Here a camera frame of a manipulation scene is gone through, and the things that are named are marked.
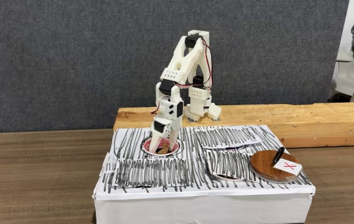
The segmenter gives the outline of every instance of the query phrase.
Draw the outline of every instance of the gray fabric wall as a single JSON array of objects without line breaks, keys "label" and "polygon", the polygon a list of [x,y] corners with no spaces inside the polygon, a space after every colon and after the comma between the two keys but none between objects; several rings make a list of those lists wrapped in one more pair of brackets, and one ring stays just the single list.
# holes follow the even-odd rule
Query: gray fabric wall
[{"label": "gray fabric wall", "polygon": [[219,105],[325,102],[348,0],[0,1],[0,130],[112,128],[210,31]]}]

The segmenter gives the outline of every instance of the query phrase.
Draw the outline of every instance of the wooden table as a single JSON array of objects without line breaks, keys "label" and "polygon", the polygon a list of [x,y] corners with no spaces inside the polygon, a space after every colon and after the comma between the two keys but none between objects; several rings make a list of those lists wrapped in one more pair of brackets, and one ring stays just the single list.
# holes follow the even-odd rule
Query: wooden table
[{"label": "wooden table", "polygon": [[[113,130],[0,133],[0,223],[91,223]],[[306,223],[354,223],[354,147],[289,149],[316,186]]]}]

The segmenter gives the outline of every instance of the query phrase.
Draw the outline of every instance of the wooden board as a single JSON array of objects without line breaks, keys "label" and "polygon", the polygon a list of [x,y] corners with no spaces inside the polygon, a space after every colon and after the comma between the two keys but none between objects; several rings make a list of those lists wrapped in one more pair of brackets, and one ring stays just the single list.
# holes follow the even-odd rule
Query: wooden board
[{"label": "wooden board", "polygon": [[[250,164],[257,174],[270,180],[288,181],[297,178],[296,175],[274,168],[273,159],[277,151],[265,150],[254,153],[251,156]],[[300,164],[294,156],[284,153],[282,159]]]},{"label": "wooden board", "polygon": [[[354,103],[221,107],[221,121],[204,117],[195,123],[184,116],[182,125],[266,124],[285,147],[354,146]],[[150,127],[153,109],[120,108],[114,129]]]},{"label": "wooden board", "polygon": [[[110,129],[0,133],[0,223],[91,223]],[[354,147],[289,149],[316,194],[305,224],[354,223]]]}]

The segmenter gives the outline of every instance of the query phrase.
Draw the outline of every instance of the wooden coaster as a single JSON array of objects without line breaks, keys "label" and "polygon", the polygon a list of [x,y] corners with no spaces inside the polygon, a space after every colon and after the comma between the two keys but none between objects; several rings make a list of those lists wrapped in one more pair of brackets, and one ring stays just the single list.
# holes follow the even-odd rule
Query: wooden coaster
[{"label": "wooden coaster", "polygon": [[[254,153],[254,155],[251,156],[251,167],[257,174],[269,180],[293,181],[297,177],[296,175],[274,168],[275,163],[273,163],[273,159],[276,153],[277,151],[273,150],[265,150]],[[282,159],[300,164],[298,159],[286,153],[282,155]]]}]

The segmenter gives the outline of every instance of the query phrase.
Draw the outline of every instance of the white robotic arm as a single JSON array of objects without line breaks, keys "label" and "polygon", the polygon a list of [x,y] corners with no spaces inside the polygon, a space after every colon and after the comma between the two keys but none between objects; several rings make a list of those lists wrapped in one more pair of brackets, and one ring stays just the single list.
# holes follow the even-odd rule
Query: white robotic arm
[{"label": "white robotic arm", "polygon": [[[151,125],[152,139],[149,152],[155,154],[161,139],[167,137],[170,138],[170,150],[174,148],[184,115],[184,101],[180,96],[180,88],[189,88],[190,104],[185,109],[188,118],[197,121],[205,113],[214,120],[220,117],[221,108],[211,103],[210,88],[213,80],[208,43],[208,32],[191,30],[188,36],[181,37],[175,48],[169,66],[160,77],[161,82],[156,85],[156,110],[159,110],[159,113],[155,115]],[[184,56],[187,47],[189,53]],[[202,77],[196,76],[198,65],[202,69]]]}]

